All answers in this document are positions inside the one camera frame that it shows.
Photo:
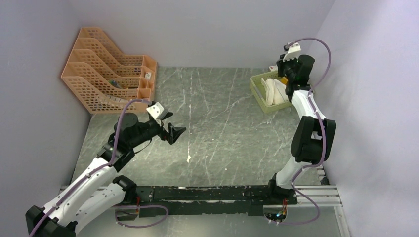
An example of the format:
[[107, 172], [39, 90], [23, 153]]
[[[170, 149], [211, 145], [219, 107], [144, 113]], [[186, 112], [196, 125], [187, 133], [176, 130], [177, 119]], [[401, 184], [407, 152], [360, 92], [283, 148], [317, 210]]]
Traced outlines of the cream white towel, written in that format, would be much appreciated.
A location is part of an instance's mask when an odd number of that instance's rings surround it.
[[283, 104], [289, 101], [285, 92], [286, 85], [280, 80], [262, 78], [260, 81], [265, 89], [265, 102], [268, 106]]

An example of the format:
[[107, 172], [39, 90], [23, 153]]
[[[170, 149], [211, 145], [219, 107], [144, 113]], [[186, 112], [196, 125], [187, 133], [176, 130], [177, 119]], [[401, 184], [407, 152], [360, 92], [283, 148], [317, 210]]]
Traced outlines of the orange plastic file organizer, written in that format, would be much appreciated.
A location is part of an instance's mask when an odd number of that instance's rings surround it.
[[100, 27], [82, 27], [61, 79], [91, 114], [119, 113], [132, 99], [152, 101], [158, 63], [124, 54]]

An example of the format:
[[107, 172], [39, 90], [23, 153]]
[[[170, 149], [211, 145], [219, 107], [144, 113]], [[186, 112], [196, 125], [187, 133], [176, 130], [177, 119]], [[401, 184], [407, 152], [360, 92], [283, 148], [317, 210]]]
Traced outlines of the yellow brown bear towel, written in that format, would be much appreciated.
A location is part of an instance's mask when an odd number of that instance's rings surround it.
[[286, 77], [281, 77], [281, 78], [279, 79], [279, 81], [280, 81], [282, 84], [284, 84], [284, 85], [287, 85], [287, 83], [288, 83], [288, 79], [287, 79]]

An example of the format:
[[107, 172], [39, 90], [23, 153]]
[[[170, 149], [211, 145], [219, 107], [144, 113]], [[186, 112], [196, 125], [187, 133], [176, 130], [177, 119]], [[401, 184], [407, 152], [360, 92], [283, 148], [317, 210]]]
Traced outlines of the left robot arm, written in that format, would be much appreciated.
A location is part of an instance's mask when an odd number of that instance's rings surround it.
[[25, 214], [31, 237], [75, 237], [80, 231], [111, 207], [136, 201], [136, 184], [117, 173], [135, 156], [135, 147], [158, 136], [173, 144], [186, 131], [163, 120], [172, 116], [149, 113], [147, 122], [139, 122], [136, 114], [119, 116], [99, 154], [86, 170], [63, 192], [43, 207], [32, 206]]

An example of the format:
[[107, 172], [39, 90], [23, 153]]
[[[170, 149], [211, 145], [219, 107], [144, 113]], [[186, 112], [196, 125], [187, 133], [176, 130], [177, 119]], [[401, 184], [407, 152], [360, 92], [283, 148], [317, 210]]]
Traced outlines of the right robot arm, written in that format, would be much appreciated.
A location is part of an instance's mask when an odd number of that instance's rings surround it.
[[320, 166], [330, 155], [336, 122], [327, 119], [314, 101], [309, 76], [315, 59], [309, 55], [289, 58], [281, 55], [277, 61], [278, 76], [285, 77], [285, 93], [296, 108], [300, 122], [291, 143], [291, 155], [284, 168], [268, 182], [267, 199], [279, 204], [290, 195], [296, 178], [312, 167]]

